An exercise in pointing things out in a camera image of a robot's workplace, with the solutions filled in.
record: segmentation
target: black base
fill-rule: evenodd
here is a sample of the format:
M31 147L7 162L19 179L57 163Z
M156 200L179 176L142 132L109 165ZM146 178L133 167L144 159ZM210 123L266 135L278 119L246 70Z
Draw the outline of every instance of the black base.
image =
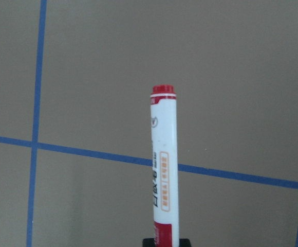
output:
M155 247L153 238L144 238L142 240L142 247ZM191 247L190 240L188 238L180 238L179 247Z

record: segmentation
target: marker logo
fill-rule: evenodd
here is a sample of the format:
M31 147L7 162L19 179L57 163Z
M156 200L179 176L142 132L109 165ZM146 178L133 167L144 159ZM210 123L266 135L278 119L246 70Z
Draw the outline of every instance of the marker logo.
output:
M157 124L158 124L158 119L157 119L157 117L152 118L152 119L151 119L151 127L154 128L154 127L157 126Z

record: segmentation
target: orange label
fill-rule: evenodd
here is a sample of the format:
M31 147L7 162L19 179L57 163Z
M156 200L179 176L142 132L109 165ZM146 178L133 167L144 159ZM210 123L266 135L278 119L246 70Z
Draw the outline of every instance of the orange label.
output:
M160 188L161 188L161 210L170 211L170 160L169 153L160 152Z

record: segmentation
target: white marker barrel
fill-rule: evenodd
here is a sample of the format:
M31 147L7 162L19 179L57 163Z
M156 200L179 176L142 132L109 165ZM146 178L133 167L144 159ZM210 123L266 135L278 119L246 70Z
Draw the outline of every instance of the white marker barrel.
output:
M176 94L157 85L150 98L155 245L179 247Z

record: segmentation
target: beige surface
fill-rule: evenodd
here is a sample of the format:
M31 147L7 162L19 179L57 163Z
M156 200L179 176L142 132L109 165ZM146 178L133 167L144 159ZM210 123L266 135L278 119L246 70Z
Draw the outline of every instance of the beige surface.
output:
M1 136L31 140L39 7L0 1ZM151 158L149 94L171 83L180 163L298 181L298 1L48 1L46 14L40 142ZM0 191L18 191L0 194L0 246L25 246L29 163L0 144ZM39 150L33 246L139 246L150 179ZM180 222L193 246L294 246L298 190L181 172Z

